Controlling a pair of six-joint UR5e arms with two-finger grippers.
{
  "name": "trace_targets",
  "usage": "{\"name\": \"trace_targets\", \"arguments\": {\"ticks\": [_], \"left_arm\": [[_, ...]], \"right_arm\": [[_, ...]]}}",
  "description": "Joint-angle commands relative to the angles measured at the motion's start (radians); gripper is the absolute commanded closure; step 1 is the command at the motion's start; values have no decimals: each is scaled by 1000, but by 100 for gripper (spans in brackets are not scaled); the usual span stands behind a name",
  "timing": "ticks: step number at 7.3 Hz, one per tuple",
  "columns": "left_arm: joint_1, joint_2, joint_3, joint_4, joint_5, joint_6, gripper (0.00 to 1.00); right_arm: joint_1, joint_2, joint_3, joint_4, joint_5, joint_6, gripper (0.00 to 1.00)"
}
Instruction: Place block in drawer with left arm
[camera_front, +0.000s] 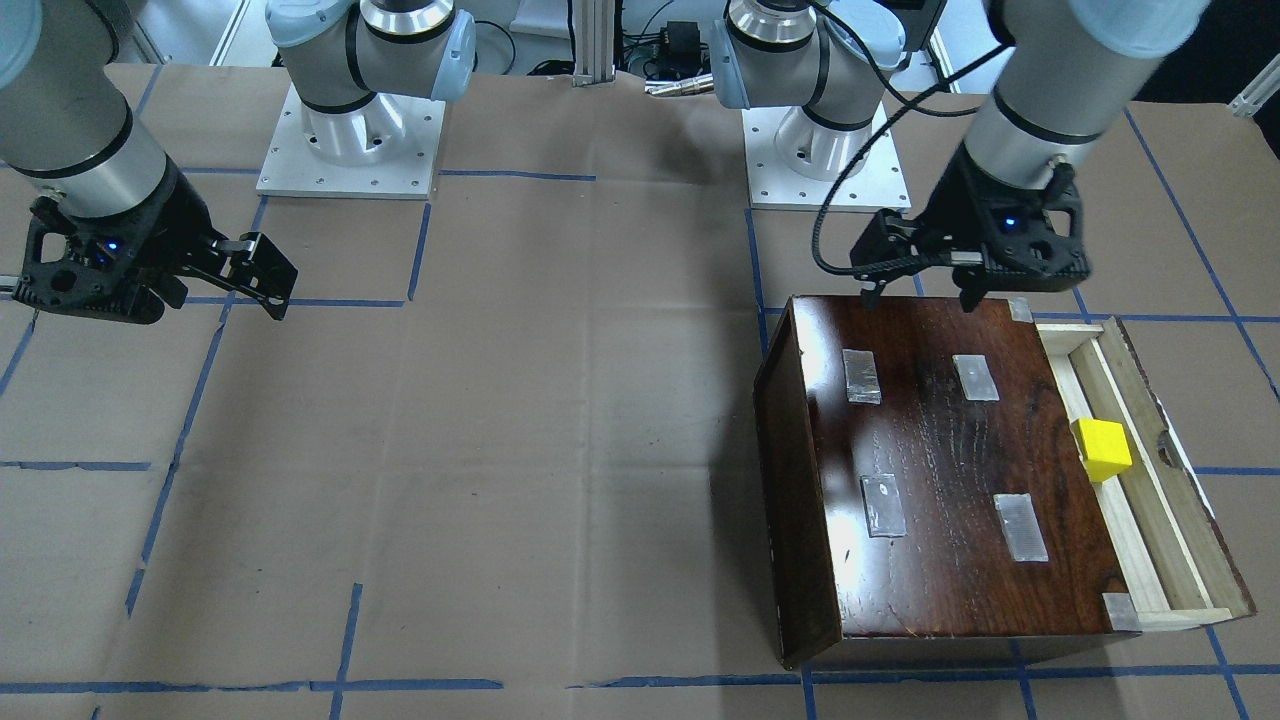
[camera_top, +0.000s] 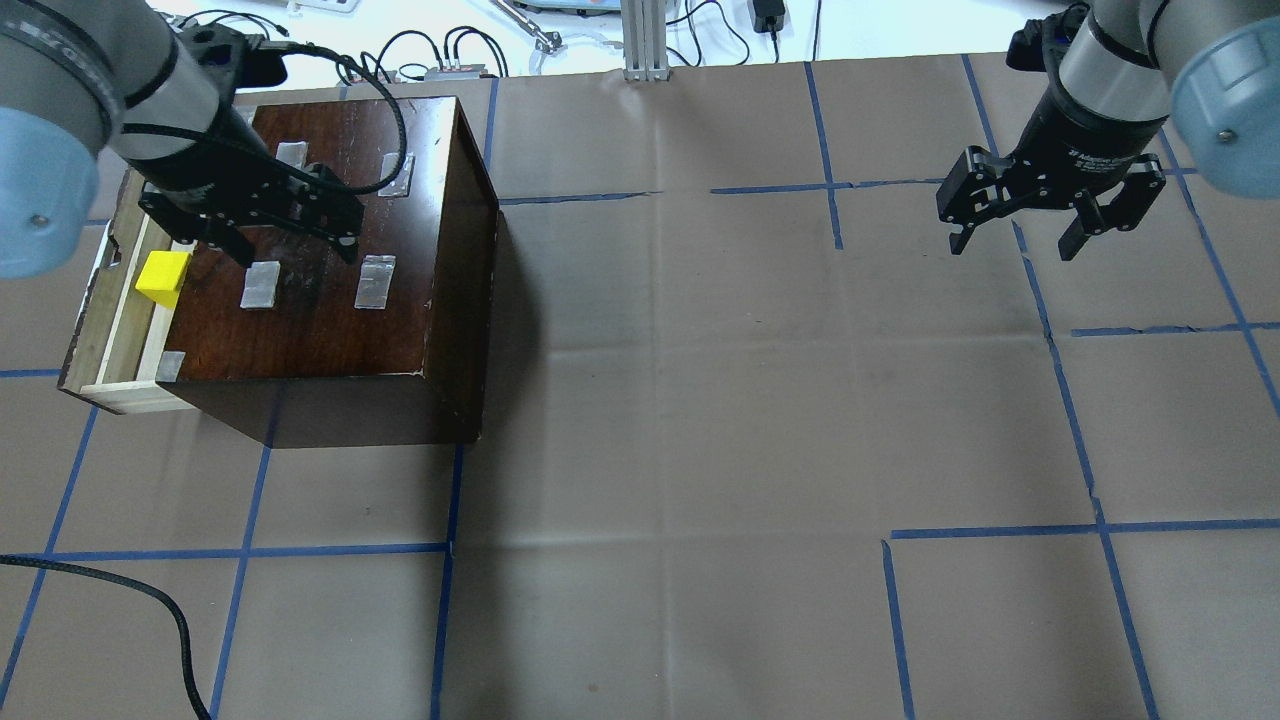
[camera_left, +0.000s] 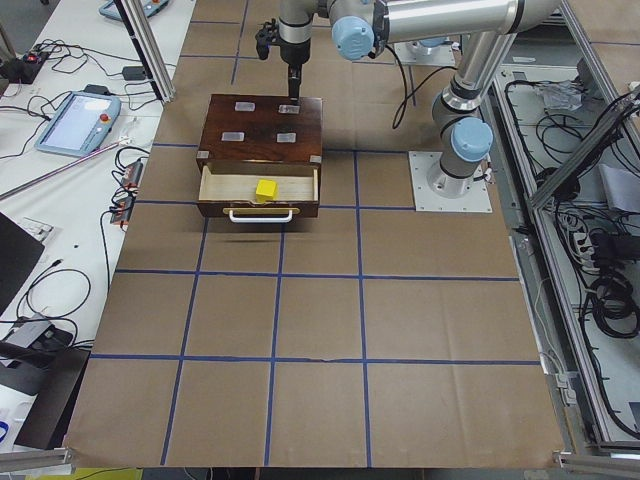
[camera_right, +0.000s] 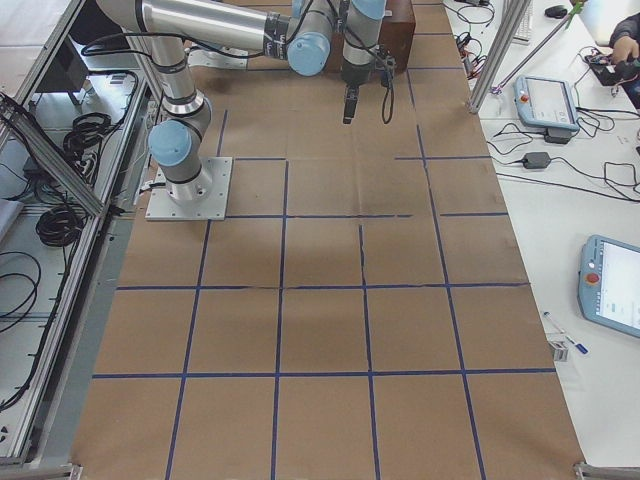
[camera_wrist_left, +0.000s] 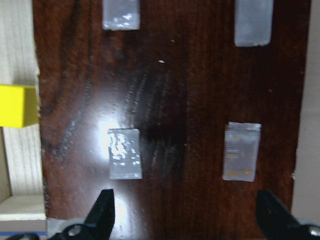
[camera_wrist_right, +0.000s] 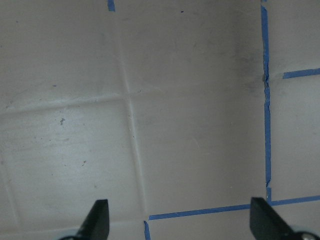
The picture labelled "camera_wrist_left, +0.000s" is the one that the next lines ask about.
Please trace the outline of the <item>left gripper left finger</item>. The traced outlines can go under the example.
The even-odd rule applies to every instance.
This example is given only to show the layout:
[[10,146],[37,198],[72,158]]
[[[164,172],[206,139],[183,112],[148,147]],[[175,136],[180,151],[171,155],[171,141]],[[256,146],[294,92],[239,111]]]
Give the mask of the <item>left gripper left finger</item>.
[[108,240],[115,224],[113,189],[100,192],[84,223],[75,223],[54,234],[51,240]]

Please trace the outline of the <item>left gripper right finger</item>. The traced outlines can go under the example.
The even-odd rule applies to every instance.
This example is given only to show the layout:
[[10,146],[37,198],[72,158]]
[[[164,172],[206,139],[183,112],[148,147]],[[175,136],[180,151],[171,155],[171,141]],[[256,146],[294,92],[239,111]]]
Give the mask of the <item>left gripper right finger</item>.
[[300,223],[270,191],[258,190],[256,222],[267,240],[318,240],[320,226]]

